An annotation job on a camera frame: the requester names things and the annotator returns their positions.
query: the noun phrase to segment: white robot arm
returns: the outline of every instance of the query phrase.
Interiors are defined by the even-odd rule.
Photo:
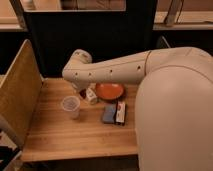
[[[88,83],[140,84],[135,104],[140,169],[213,170],[213,59],[197,48],[142,52],[91,64],[76,50],[63,77]]]

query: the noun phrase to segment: wooden panel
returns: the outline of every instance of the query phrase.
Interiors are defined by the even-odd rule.
[[[3,80],[3,78],[4,78],[4,75],[0,75],[0,83]]]
[[[19,146],[24,144],[42,82],[27,40],[0,84],[0,127]]]
[[[172,0],[158,0],[157,11],[168,11]],[[212,11],[212,0],[186,0],[184,1],[184,11]]]
[[[81,100],[79,119],[69,119],[60,103],[65,96],[77,94],[63,79],[46,79],[21,160],[29,162],[137,154],[134,129],[137,86],[128,85],[125,88],[126,124],[119,126],[101,122],[106,104],[103,101],[89,105]]]
[[[0,0],[0,24],[1,23],[18,23],[9,0]]]

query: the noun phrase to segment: wooden tabletop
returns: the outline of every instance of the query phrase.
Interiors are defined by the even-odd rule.
[[[137,86],[125,85],[125,126],[103,124],[106,102],[89,105],[81,99],[80,117],[72,120],[60,106],[76,95],[63,79],[45,79],[23,149],[24,162],[137,154],[134,102]]]

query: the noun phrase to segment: orange plate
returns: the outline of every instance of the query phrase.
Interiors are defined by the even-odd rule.
[[[97,83],[96,95],[104,100],[115,100],[124,93],[124,87],[121,84]]]

